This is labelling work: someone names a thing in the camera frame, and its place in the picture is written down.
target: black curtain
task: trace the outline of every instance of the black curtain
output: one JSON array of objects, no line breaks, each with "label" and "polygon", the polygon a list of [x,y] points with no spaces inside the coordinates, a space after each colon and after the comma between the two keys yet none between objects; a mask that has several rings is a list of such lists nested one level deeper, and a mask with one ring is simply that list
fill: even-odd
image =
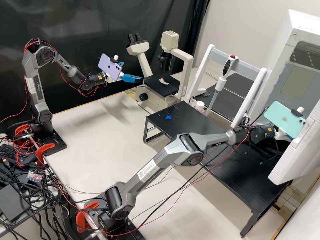
[{"label": "black curtain", "polygon": [[[23,68],[24,45],[31,38],[48,41],[70,63],[98,72],[102,53],[119,55],[123,72],[142,76],[138,59],[126,51],[127,34],[139,32],[149,41],[146,52],[152,70],[160,71],[156,56],[163,31],[179,34],[179,47],[194,52],[203,14],[199,6],[208,0],[1,0],[0,1],[0,120],[18,113],[25,103]],[[182,67],[173,66],[173,72]],[[49,64],[39,70],[46,102],[52,113],[66,110],[125,89],[134,84],[122,81],[99,89],[93,97],[83,97],[66,85],[59,66]],[[5,128],[30,118],[29,106],[18,117],[4,121]]]}]

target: smartphone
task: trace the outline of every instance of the smartphone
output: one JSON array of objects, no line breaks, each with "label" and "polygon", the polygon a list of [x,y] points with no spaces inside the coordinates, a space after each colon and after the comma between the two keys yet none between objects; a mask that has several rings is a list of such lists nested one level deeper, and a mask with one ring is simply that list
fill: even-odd
[{"label": "smartphone", "polygon": [[306,122],[304,118],[294,115],[289,108],[278,101],[274,101],[263,116],[277,127],[281,127],[291,138],[298,136]]},{"label": "smartphone", "polygon": [[122,69],[118,63],[111,62],[110,58],[104,53],[100,57],[98,67],[115,81],[118,80]]}]

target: label sticker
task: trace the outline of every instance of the label sticker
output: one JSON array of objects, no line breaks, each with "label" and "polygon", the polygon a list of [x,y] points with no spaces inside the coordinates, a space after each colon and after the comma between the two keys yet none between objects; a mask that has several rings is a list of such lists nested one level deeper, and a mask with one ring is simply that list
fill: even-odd
[{"label": "label sticker", "polygon": [[153,159],[151,159],[139,172],[138,177],[140,181],[146,182],[153,174],[158,171],[159,167]]},{"label": "label sticker", "polygon": [[182,91],[182,95],[185,95],[185,94],[186,94],[186,91],[187,91],[187,86],[184,86],[184,87],[183,87],[183,91]]},{"label": "label sticker", "polygon": [[34,87],[33,79],[32,78],[26,78],[26,83],[27,83],[28,91],[31,94],[35,94],[36,93],[36,88]]}]

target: orange clamp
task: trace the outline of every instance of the orange clamp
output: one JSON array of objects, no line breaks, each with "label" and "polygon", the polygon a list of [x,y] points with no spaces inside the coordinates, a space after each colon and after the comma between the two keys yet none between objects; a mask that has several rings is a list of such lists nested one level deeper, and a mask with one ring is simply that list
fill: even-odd
[{"label": "orange clamp", "polygon": [[55,146],[56,145],[54,143],[48,143],[48,144],[45,144],[45,145],[39,147],[36,150],[36,155],[38,157],[38,160],[37,160],[38,166],[42,166],[43,165],[43,152],[47,151],[48,149],[53,148]]},{"label": "orange clamp", "polygon": [[[99,202],[98,201],[93,201],[92,203],[89,203],[88,205],[86,205],[84,207],[84,209],[86,208],[96,208],[99,206]],[[77,216],[76,216],[76,224],[77,226],[81,227],[81,228],[90,228],[89,223],[87,223],[85,221],[85,214],[84,212],[78,212]],[[79,233],[83,233],[85,230],[77,228],[77,231]]]},{"label": "orange clamp", "polygon": [[[19,127],[17,127],[16,128],[16,130],[14,130],[14,135],[22,135],[22,132],[24,131],[24,130],[27,130],[27,129],[29,129],[29,124],[23,124],[23,125],[21,125],[21,126],[19,126]],[[18,140],[17,141],[17,144],[19,145],[19,146],[22,146],[22,144],[23,144],[23,140]],[[29,145],[28,143],[25,145],[26,147],[32,147],[32,143]]]}]

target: microscope focus knob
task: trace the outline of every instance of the microscope focus knob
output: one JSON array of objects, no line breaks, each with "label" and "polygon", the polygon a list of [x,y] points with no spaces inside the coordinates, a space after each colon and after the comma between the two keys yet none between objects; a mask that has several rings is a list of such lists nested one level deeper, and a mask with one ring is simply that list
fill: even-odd
[{"label": "microscope focus knob", "polygon": [[147,99],[148,99],[148,94],[146,94],[146,93],[141,93],[141,94],[139,95],[139,99],[140,99],[141,101],[147,100]]}]

